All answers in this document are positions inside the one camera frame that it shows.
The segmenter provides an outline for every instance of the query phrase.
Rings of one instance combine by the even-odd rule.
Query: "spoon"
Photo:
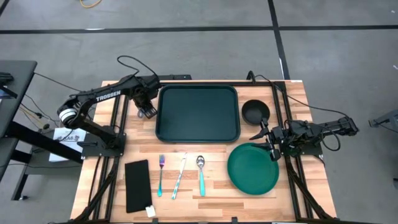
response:
[[[198,156],[197,159],[198,167],[200,168],[200,195],[205,196],[205,179],[203,178],[203,166],[205,166],[205,158]]]

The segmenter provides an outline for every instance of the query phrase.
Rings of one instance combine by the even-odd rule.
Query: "knife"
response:
[[[175,199],[175,197],[177,196],[177,190],[178,190],[178,186],[180,185],[182,171],[184,170],[186,160],[187,160],[187,153],[184,154],[184,156],[182,157],[182,160],[181,160],[180,175],[178,176],[177,183],[175,184],[172,199]]]

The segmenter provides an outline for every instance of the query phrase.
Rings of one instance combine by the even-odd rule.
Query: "fork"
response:
[[[160,180],[159,180],[159,189],[157,190],[157,196],[162,196],[162,171],[164,166],[164,155],[159,156],[159,165],[160,165]]]

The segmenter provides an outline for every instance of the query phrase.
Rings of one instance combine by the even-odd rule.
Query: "wooden table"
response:
[[[103,85],[114,82],[105,81]],[[286,87],[288,95],[307,103],[304,85],[301,81],[286,81]],[[271,87],[236,86],[235,89],[238,92],[240,108],[247,100],[261,100],[268,105],[271,111],[270,129],[277,126]],[[281,95],[279,95],[279,100],[285,119],[286,114],[284,113]],[[157,106],[157,99],[152,100],[152,102]],[[101,125],[109,125],[113,103],[113,100],[98,103],[94,121]],[[121,117],[122,105],[120,103],[118,119]],[[290,100],[290,107],[293,119],[311,121],[312,117],[308,107],[292,100]],[[161,142],[155,136],[156,119],[138,118],[137,108],[134,103],[130,103],[125,130],[127,134],[126,150],[119,166],[111,222],[152,221],[151,218],[147,217],[145,211],[126,213],[124,164],[143,159],[148,159],[149,161],[152,201],[160,222],[230,222],[231,217],[237,217],[240,222],[294,221],[295,217],[283,158],[278,161],[280,169],[279,180],[270,192],[260,196],[247,195],[231,184],[226,169],[229,154],[236,146],[248,142],[250,137],[259,132],[259,127],[246,124],[242,117],[240,117],[240,121],[241,135],[233,143],[168,144]],[[185,152],[188,153],[187,163],[185,164],[185,170],[178,189],[177,199],[172,200],[172,190],[178,177],[181,158]],[[162,181],[164,193],[161,197],[157,196],[160,171],[159,154],[165,154]],[[206,164],[203,168],[206,197],[200,196],[199,170],[196,165],[196,158],[199,155],[203,155],[206,159]],[[96,161],[96,157],[84,161],[71,218],[77,217],[87,206]],[[325,211],[335,217],[335,208],[323,164],[313,156],[302,156],[302,161],[309,191]],[[100,171],[97,174],[95,191],[98,186],[99,173]],[[301,214],[305,217],[303,197],[299,189],[297,189],[297,194]],[[104,217],[107,198],[108,193],[106,192],[102,200],[100,218]]]

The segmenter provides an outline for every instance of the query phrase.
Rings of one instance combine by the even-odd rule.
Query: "black napkin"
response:
[[[148,160],[124,165],[126,176],[126,212],[138,212],[152,205]]]

